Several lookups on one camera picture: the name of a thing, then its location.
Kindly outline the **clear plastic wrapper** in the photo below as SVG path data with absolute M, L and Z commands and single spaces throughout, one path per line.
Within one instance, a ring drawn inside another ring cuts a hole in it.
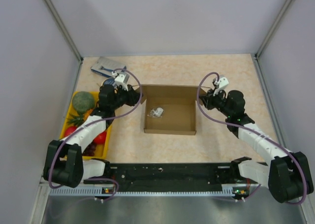
M 157 108 L 152 108 L 147 114 L 147 116 L 151 118 L 160 118 L 162 117 L 163 113 L 164 113 L 164 109 L 161 107 L 157 107 Z

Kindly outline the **brown cardboard box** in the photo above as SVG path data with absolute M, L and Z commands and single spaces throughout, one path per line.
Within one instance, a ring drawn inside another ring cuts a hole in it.
M 145 106 L 145 133 L 195 135 L 196 134 L 196 86 L 142 85 L 141 104 Z M 160 118 L 147 116 L 152 108 L 161 107 Z

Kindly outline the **aluminium frame post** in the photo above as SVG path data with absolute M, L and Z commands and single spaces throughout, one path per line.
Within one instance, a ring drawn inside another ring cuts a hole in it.
M 70 36 L 69 31 L 67 30 L 61 16 L 59 15 L 57 9 L 55 8 L 55 5 L 53 4 L 52 0 L 43 0 L 45 3 L 46 7 L 48 8 L 54 22 L 56 23 L 60 33 L 62 34 L 63 38 L 65 39 L 67 45 L 69 46 L 70 50 L 78 60 L 78 62 L 83 61 L 83 57 L 79 53 L 78 48 L 76 47 L 72 37 Z
M 284 17 L 288 13 L 294 1 L 295 0 L 285 0 L 285 2 L 283 3 L 274 22 L 272 23 L 270 29 L 268 30 L 268 33 L 266 34 L 263 42 L 261 43 L 260 47 L 258 48 L 257 52 L 254 55 L 256 59 L 259 59 L 264 53 L 265 49 L 268 47 L 270 41 L 272 40 L 274 34 L 277 32 L 279 26 L 281 25 Z

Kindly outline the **red apple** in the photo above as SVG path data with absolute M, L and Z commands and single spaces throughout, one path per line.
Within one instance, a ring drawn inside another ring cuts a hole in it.
M 70 127 L 68 127 L 68 128 L 64 131 L 63 136 L 64 136 L 64 137 L 67 137 L 67 136 L 71 135 L 73 132 L 76 131 L 76 129 L 77 129 L 76 126 L 70 126 Z

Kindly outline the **orange toy pineapple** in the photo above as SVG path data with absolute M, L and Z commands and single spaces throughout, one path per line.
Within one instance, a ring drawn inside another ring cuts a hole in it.
M 81 126 L 86 120 L 87 118 L 90 116 L 90 114 L 92 113 L 92 109 L 84 112 L 84 113 L 79 113 L 77 115 L 75 114 L 69 114 L 69 118 L 67 119 L 67 124 L 68 125 L 73 125 L 76 127 Z

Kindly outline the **red tomato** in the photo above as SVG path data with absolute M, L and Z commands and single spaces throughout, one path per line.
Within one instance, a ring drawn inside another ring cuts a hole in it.
M 104 144 L 106 141 L 106 136 L 107 136 L 107 131 L 100 133 L 98 136 L 94 138 L 93 143 Z

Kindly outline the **blue razor package box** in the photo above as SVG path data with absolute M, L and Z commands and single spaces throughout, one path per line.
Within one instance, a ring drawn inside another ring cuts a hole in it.
M 106 57 L 99 57 L 91 66 L 91 71 L 103 77 L 110 78 L 112 77 L 112 71 L 117 68 L 126 69 L 126 65 Z

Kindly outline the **right aluminium frame post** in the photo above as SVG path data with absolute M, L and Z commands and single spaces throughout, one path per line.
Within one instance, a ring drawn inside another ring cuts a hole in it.
M 258 48 L 257 52 L 254 55 L 256 59 L 259 59 L 264 53 L 265 49 L 268 47 L 270 41 L 272 40 L 274 34 L 277 32 L 279 26 L 281 25 L 284 17 L 288 13 L 294 1 L 295 0 L 285 0 L 285 2 L 283 3 L 274 22 L 272 23 L 270 29 L 268 30 L 268 33 L 266 34 L 263 42 L 261 43 L 260 47 Z

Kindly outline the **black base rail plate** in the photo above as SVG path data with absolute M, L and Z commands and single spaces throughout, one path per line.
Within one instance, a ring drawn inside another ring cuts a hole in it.
M 219 191 L 225 184 L 256 184 L 232 175 L 228 162 L 111 163 L 104 177 L 117 181 L 123 191 Z

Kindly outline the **green cantaloupe melon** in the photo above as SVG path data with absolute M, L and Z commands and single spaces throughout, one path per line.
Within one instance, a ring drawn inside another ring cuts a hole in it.
M 72 106 L 79 114 L 84 114 L 95 106 L 94 96 L 90 92 L 77 92 L 72 98 Z

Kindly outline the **yellow plastic tray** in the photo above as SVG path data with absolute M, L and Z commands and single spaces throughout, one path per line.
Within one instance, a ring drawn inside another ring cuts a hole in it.
M 70 135 L 76 128 L 82 125 L 92 113 L 93 109 L 96 108 L 98 102 L 98 92 L 88 92 L 87 94 L 82 94 L 83 91 L 76 91 L 71 99 L 71 103 L 68 107 L 67 114 L 63 123 L 63 128 L 60 133 L 59 139 L 63 139 Z M 88 109 L 86 112 L 78 112 L 79 106 L 77 101 L 73 103 L 75 96 L 83 96 L 85 98 L 84 102 L 88 102 L 88 106 L 92 106 L 94 101 L 94 106 Z M 90 159 L 105 159 L 108 150 L 108 143 L 111 133 L 111 126 L 105 129 L 102 133 L 98 134 L 93 138 L 91 143 L 83 150 L 82 156 L 84 160 Z

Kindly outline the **purple grape bunch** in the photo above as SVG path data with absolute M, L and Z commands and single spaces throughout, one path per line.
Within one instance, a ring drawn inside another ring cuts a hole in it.
M 96 147 L 97 145 L 92 142 L 83 151 L 82 156 L 93 157 L 95 155 Z

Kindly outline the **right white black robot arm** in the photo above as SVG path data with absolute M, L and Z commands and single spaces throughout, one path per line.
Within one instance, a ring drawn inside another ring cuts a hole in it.
M 302 204 L 307 195 L 314 192 L 314 185 L 308 159 L 302 152 L 295 152 L 280 146 L 265 134 L 245 113 L 245 99 L 242 92 L 224 90 L 218 94 L 210 89 L 206 93 L 197 90 L 199 109 L 217 109 L 226 116 L 221 124 L 238 139 L 250 145 L 263 159 L 260 164 L 249 158 L 241 158 L 233 162 L 230 178 L 234 182 L 242 182 L 249 178 L 267 187 L 272 197 L 279 203 Z

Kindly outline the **left aluminium frame post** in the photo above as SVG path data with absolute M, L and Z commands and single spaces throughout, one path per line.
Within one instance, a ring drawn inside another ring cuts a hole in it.
M 43 0 L 45 3 L 46 7 L 48 8 L 54 22 L 56 23 L 60 33 L 62 34 L 63 38 L 65 39 L 67 45 L 69 46 L 70 50 L 78 60 L 78 62 L 83 61 L 83 57 L 79 53 L 78 48 L 76 47 L 72 37 L 70 36 L 69 31 L 67 30 L 61 16 L 59 15 L 57 9 L 55 8 L 55 5 L 53 4 L 52 0 Z

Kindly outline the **blue tape roll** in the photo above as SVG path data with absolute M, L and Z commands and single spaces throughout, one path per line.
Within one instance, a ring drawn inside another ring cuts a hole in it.
M 104 85 L 112 85 L 112 86 L 116 86 L 116 83 L 115 83 L 115 79 L 114 78 L 107 78 L 105 79 L 103 82 L 102 82 L 102 86 Z

